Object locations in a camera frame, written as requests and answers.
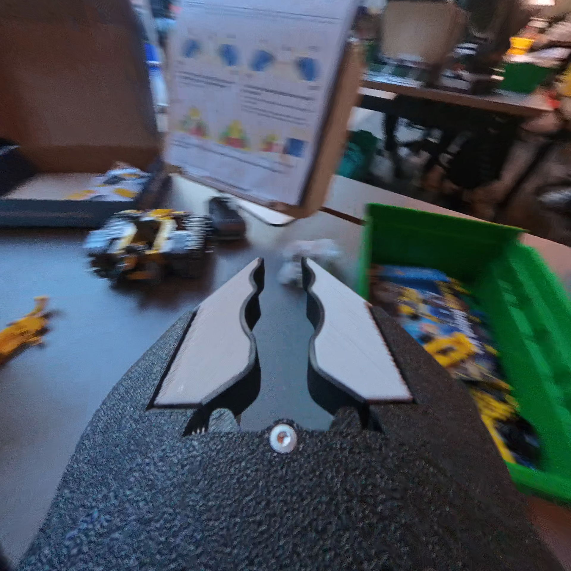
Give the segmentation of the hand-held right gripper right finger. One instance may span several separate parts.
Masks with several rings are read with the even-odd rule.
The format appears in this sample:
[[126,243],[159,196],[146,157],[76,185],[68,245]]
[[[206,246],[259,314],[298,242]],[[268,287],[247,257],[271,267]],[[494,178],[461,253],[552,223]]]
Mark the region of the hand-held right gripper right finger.
[[311,259],[302,260],[310,370],[360,404],[411,403],[413,396],[371,305]]

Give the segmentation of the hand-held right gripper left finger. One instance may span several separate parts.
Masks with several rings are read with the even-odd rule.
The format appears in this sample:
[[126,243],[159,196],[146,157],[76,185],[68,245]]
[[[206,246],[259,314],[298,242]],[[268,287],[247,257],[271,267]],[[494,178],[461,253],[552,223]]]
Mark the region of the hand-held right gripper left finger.
[[254,259],[192,313],[153,395],[155,408],[245,410],[261,387],[253,329],[263,259]]

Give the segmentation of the grey desk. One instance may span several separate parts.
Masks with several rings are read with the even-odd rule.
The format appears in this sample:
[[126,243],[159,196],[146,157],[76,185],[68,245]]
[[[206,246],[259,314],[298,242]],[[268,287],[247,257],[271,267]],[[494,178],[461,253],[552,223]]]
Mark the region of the grey desk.
[[89,272],[85,231],[1,229],[1,327],[32,309],[35,296],[53,311],[44,343],[1,368],[1,548],[17,566],[46,516],[61,475],[90,418],[118,380],[174,322],[254,258],[265,260],[261,318],[254,333],[261,391],[243,413],[245,429],[291,418],[325,429],[331,416],[307,388],[308,341],[302,289],[277,280],[292,240],[333,239],[339,279],[356,285],[364,206],[384,203],[449,211],[350,179],[335,177],[326,211],[281,227],[251,215],[248,240],[216,247],[202,280],[165,280],[148,292],[114,289]]

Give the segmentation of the pile of blue toy bags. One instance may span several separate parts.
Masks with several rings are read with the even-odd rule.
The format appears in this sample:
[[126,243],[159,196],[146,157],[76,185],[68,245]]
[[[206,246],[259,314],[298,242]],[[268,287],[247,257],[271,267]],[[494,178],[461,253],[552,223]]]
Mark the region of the pile of blue toy bags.
[[539,436],[521,416],[488,316],[472,292],[434,268],[372,264],[368,276],[371,302],[467,386],[503,460],[538,469]]

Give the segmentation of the yellow grey toy bulldozer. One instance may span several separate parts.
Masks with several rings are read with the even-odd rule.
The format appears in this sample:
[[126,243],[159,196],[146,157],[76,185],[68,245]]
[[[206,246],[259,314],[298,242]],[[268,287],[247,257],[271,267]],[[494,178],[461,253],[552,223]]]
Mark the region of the yellow grey toy bulldozer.
[[124,210],[90,231],[83,251],[95,275],[112,285],[196,279],[212,250],[209,216],[172,209]]

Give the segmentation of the black toy part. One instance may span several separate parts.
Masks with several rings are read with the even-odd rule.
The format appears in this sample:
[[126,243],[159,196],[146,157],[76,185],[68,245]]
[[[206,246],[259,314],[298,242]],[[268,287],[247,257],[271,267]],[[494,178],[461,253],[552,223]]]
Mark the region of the black toy part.
[[214,237],[220,241],[242,241],[246,237],[246,221],[236,203],[228,197],[215,196],[208,201],[208,215]]

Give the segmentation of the green plastic bin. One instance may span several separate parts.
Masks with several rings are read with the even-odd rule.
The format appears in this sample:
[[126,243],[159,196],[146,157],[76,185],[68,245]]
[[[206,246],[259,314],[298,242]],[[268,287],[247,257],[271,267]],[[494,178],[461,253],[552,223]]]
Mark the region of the green plastic bin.
[[539,468],[504,460],[510,476],[520,491],[570,504],[570,299],[559,280],[515,227],[379,203],[363,222],[357,291],[369,301],[372,264],[438,269],[472,292],[541,442]]

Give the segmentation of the teal bin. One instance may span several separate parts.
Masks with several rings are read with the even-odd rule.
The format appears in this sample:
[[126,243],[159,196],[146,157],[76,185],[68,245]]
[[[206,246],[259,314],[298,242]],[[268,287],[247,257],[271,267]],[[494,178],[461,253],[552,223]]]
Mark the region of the teal bin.
[[351,131],[336,175],[363,182],[368,177],[377,150],[377,137],[370,131]]

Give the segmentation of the printed booklet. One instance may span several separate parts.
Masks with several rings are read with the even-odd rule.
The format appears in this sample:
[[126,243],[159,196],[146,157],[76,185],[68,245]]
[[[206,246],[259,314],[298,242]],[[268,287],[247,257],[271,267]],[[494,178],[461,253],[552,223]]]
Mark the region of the printed booklet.
[[150,179],[151,174],[139,168],[113,168],[92,177],[86,188],[69,194],[66,199],[76,202],[128,202],[139,196]]

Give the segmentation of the navy box base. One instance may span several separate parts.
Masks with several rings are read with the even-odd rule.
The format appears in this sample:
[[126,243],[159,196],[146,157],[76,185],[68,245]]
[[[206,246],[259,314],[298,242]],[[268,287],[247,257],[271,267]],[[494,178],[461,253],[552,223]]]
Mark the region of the navy box base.
[[[139,196],[128,202],[76,202],[84,189],[108,170],[135,167],[151,174]],[[123,210],[160,204],[167,188],[164,161],[152,149],[111,147],[24,148],[1,139],[1,227],[94,228]]]

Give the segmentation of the wooden table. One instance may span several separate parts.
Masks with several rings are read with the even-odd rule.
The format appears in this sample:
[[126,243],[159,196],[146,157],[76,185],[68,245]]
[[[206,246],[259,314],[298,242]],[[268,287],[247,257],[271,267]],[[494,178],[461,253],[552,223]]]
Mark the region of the wooden table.
[[543,92],[524,95],[500,91],[489,95],[469,95],[364,78],[358,93],[362,106],[367,109],[374,109],[374,104],[379,107],[381,103],[392,101],[399,95],[523,118],[539,117],[554,110]]

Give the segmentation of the instruction sheet board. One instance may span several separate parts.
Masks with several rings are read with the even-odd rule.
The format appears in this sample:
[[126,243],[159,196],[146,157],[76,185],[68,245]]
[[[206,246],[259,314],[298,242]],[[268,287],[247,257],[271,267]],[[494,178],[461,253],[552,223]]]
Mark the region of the instruction sheet board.
[[357,1],[182,1],[164,159],[294,219],[324,205],[363,70]]

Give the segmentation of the open cardboard box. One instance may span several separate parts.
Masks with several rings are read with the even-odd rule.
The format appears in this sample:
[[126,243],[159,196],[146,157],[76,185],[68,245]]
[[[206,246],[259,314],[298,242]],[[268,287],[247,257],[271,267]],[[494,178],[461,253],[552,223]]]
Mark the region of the open cardboard box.
[[146,170],[158,159],[130,1],[1,1],[1,138],[41,173]]

